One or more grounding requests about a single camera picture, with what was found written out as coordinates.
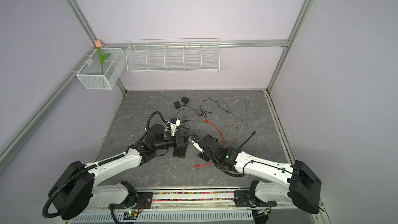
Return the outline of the black ribbed network switch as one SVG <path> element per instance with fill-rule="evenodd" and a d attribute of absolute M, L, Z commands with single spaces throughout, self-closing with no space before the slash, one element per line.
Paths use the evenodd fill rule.
<path fill-rule="evenodd" d="M 179 136 L 176 138 L 175 148 L 173 151 L 173 157 L 175 158 L 185 158 L 187 151 L 187 141 L 188 139 L 184 136 Z"/>

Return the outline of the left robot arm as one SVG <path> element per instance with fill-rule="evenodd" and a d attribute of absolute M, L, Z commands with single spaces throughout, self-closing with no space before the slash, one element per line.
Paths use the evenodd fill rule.
<path fill-rule="evenodd" d="M 42 215 L 60 216 L 63 220 L 77 217 L 87 208 L 107 205 L 111 211 L 131 209 L 137 215 L 145 208 L 137 190 L 127 181 L 102 186 L 101 183 L 123 171 L 140 167 L 157 156 L 159 150 L 183 148 L 188 140 L 179 133 L 180 119 L 162 119 L 162 124 L 147 121 L 144 135 L 115 156 L 93 163 L 71 163 L 48 193 Z"/>

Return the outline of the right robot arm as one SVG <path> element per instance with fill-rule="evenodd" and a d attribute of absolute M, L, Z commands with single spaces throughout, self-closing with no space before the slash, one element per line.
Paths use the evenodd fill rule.
<path fill-rule="evenodd" d="M 306 163 L 296 160 L 289 164 L 261 159 L 238 148 L 224 148 L 210 135 L 199 138 L 192 134 L 188 141 L 223 173 L 232 177 L 248 174 L 274 182 L 282 186 L 280 193 L 297 208 L 310 214 L 318 214 L 321 210 L 322 181 Z"/>

